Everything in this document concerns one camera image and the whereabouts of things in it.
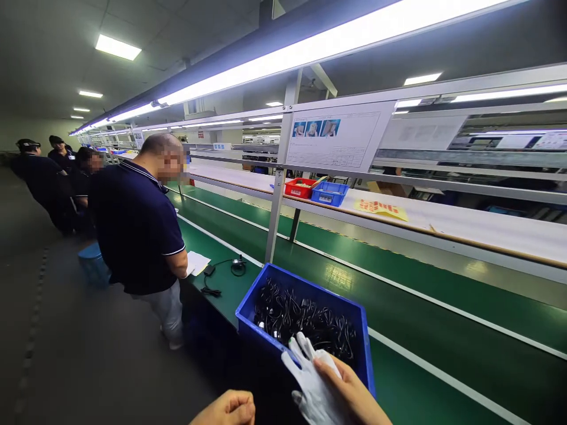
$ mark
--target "floor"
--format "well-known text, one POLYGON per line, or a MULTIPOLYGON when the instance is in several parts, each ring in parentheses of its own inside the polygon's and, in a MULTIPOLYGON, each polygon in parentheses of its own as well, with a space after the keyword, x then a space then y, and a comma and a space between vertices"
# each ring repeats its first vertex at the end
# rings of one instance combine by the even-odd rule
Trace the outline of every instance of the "floor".
POLYGON ((179 425, 219 395, 187 352, 168 349, 145 305, 85 285, 86 242, 63 240, 4 168, 0 197, 0 423, 179 425))

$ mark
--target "black cap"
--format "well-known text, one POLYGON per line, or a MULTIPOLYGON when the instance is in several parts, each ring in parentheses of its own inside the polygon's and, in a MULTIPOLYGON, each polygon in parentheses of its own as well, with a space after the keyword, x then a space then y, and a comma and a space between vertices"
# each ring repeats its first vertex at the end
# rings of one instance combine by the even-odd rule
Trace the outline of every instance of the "black cap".
POLYGON ((41 147, 41 143, 34 142, 31 139, 20 139, 16 142, 16 146, 20 149, 20 152, 31 152, 41 147))

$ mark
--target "blue plastic basket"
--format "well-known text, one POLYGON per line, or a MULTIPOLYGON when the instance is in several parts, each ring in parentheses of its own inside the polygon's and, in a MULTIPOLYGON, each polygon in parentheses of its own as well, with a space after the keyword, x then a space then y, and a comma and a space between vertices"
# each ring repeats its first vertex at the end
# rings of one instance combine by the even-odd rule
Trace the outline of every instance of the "blue plastic basket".
POLYGON ((321 182, 311 192, 311 201, 339 207, 348 191, 348 185, 321 182))
POLYGON ((270 277, 278 282, 281 290, 293 288, 298 299, 309 298, 317 303, 318 306, 332 309, 335 315, 344 315, 352 323, 357 334, 352 349, 358 359, 353 370, 375 397, 374 371, 372 369, 372 358, 370 357, 370 341, 364 307, 333 294, 321 286, 308 282, 284 269, 280 269, 273 264, 266 263, 264 265, 254 284, 236 309, 238 333, 240 336, 248 339, 251 343, 261 347, 273 356, 279 357, 284 350, 287 350, 275 338, 254 324, 256 300, 260 289, 264 287, 267 279, 270 277))

